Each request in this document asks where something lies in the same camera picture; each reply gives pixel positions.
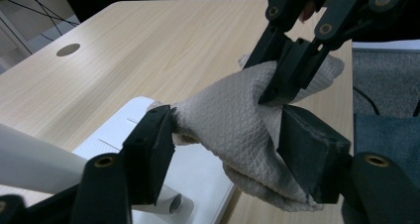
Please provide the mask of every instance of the crumpled paper towel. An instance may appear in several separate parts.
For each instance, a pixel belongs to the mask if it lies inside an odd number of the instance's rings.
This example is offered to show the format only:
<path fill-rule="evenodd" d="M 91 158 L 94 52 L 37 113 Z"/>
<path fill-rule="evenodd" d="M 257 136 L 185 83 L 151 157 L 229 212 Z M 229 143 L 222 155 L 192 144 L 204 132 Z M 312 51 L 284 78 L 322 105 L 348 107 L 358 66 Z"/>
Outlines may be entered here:
<path fill-rule="evenodd" d="M 239 64 L 247 60 L 244 56 Z M 192 97 L 171 104 L 176 145 L 201 143 L 223 162 L 225 174 L 241 191 L 285 211 L 316 211 L 322 205 L 305 193 L 275 151 L 281 104 L 258 104 L 276 68 L 264 62 L 233 73 Z M 341 60 L 327 56 L 307 89 L 295 100 L 330 86 L 342 73 Z"/>

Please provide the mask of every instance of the black cable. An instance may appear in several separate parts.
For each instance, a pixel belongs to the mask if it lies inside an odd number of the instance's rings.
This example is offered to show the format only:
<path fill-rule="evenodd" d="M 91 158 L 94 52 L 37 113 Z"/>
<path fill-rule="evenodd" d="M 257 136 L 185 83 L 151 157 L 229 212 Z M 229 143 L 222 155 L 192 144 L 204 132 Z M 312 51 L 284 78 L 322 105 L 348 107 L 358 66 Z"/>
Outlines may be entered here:
<path fill-rule="evenodd" d="M 357 92 L 358 94 L 360 94 L 363 98 L 365 98 L 367 100 L 368 103 L 370 103 L 371 107 L 374 110 L 374 113 L 376 115 L 380 115 L 379 110 L 377 109 L 376 105 L 374 104 L 374 102 L 366 95 L 364 94 L 360 89 L 356 88 L 353 86 L 353 90 L 355 90 L 355 92 Z"/>
<path fill-rule="evenodd" d="M 48 17 L 50 18 L 50 20 L 52 21 L 53 25 L 55 26 L 56 30 L 58 31 L 58 33 L 62 36 L 62 32 L 59 30 L 58 26 L 56 25 L 55 21 L 53 20 L 52 16 L 47 12 L 47 10 L 44 8 L 44 4 L 42 4 L 40 1 L 35 0 L 40 7 L 43 9 L 43 11 L 48 15 Z"/>
<path fill-rule="evenodd" d="M 52 42 L 53 42 L 53 39 L 51 39 L 51 38 L 47 37 L 46 35 L 41 34 L 41 36 L 43 36 L 44 38 L 46 38 L 46 39 L 48 39 L 48 40 L 50 40 L 50 41 L 52 41 Z"/>
<path fill-rule="evenodd" d="M 417 117 L 420 113 L 420 100 L 417 103 L 416 109 L 414 109 L 413 117 Z"/>
<path fill-rule="evenodd" d="M 19 37 L 15 34 L 15 32 L 13 32 L 13 30 L 9 27 L 9 25 L 7 25 L 7 23 L 4 22 L 2 18 L 0 18 L 0 20 L 3 22 L 4 25 L 6 25 L 9 31 L 12 32 L 13 35 L 15 35 L 15 38 L 19 40 L 19 42 L 25 47 L 25 49 L 28 50 L 29 54 L 32 54 L 31 50 L 29 50 L 27 46 L 19 39 Z"/>
<path fill-rule="evenodd" d="M 28 10 L 31 10 L 31 11 L 33 11 L 33 12 L 35 12 L 35 13 L 38 13 L 38 14 L 41 14 L 41 15 L 44 15 L 44 16 L 46 16 L 46 17 L 48 17 L 49 15 L 47 15 L 47 14 L 44 14 L 44 13 L 42 13 L 42 12 L 40 12 L 40 11 L 37 11 L 37 10 L 35 10 L 35 9 L 32 9 L 32 8 L 30 8 L 30 7 L 27 7 L 27 6 L 25 6 L 25 5 L 22 5 L 22 4 L 20 4 L 20 3 L 17 3 L 17 2 L 15 2 L 15 1 L 13 1 L 13 0 L 7 0 L 7 1 L 9 1 L 10 3 L 13 3 L 13 4 L 15 4 L 15 5 L 18 5 L 18 6 L 20 6 L 20 7 L 23 7 L 23 8 L 26 8 L 26 9 L 28 9 Z M 77 23 L 73 23 L 73 22 L 70 22 L 70 21 L 67 21 L 67 20 L 64 20 L 63 18 L 58 18 L 58 17 L 53 17 L 53 16 L 51 16 L 52 18 L 54 18 L 54 19 L 57 19 L 57 20 L 61 20 L 61 21 L 63 21 L 63 22 L 66 22 L 66 23 L 68 23 L 68 24 L 71 24 L 72 26 L 76 26 L 76 25 L 78 25 Z"/>
<path fill-rule="evenodd" d="M 61 17 L 61 16 L 59 16 L 57 13 L 55 13 L 55 12 L 53 12 L 50 8 L 48 8 L 46 5 L 44 5 L 43 3 L 41 3 L 39 0 L 35 0 L 38 4 L 40 4 L 40 6 L 41 7 L 44 7 L 45 9 L 47 9 L 48 11 L 50 11 L 52 14 L 54 14 L 54 15 L 56 15 L 57 17 L 59 17 L 62 21 L 65 21 L 66 22 L 66 20 L 64 20 L 63 19 L 63 17 Z M 77 26 L 77 25 L 79 25 L 79 24 L 77 24 L 77 23 L 69 23 L 71 26 L 73 26 L 73 27 L 75 27 L 75 26 Z"/>

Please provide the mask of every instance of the table surface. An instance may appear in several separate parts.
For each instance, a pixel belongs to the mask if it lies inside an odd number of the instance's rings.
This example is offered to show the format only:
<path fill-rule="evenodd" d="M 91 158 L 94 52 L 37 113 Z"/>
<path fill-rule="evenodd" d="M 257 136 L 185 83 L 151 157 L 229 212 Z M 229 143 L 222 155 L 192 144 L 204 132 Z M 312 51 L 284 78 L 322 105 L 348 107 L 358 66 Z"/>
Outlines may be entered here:
<path fill-rule="evenodd" d="M 115 3 L 0 75 L 0 123 L 74 150 L 130 99 L 188 98 L 239 71 L 267 25 L 266 0 Z M 320 14 L 287 35 L 311 40 Z M 68 56 L 61 48 L 80 44 Z M 346 68 L 333 86 L 296 105 L 353 140 L 352 53 L 332 52 Z M 0 186 L 32 205 L 48 195 Z M 222 223 L 342 223 L 339 204 L 283 212 L 236 190 Z"/>

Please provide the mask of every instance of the white pole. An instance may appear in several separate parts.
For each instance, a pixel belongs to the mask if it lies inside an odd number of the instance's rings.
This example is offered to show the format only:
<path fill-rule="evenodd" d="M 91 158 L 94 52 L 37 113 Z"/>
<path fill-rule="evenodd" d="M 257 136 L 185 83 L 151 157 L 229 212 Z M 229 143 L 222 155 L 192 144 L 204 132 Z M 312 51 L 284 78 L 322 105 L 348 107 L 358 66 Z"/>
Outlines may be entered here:
<path fill-rule="evenodd" d="M 87 160 L 0 124 L 0 183 L 55 194 L 80 183 Z"/>

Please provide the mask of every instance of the white plastic tray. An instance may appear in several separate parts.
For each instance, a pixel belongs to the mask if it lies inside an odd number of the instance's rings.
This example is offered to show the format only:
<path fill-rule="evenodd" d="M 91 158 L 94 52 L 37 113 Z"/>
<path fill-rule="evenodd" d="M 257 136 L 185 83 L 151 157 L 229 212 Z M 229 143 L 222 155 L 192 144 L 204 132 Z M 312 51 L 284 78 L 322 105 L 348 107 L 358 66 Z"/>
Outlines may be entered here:
<path fill-rule="evenodd" d="M 146 97 L 133 98 L 73 152 L 86 159 L 118 153 L 153 102 Z M 222 162 L 200 144 L 175 148 L 164 184 L 194 202 L 194 209 L 186 221 L 190 224 L 219 223 L 234 191 L 234 185 L 223 172 Z M 133 210 L 133 223 L 167 222 L 155 214 Z"/>

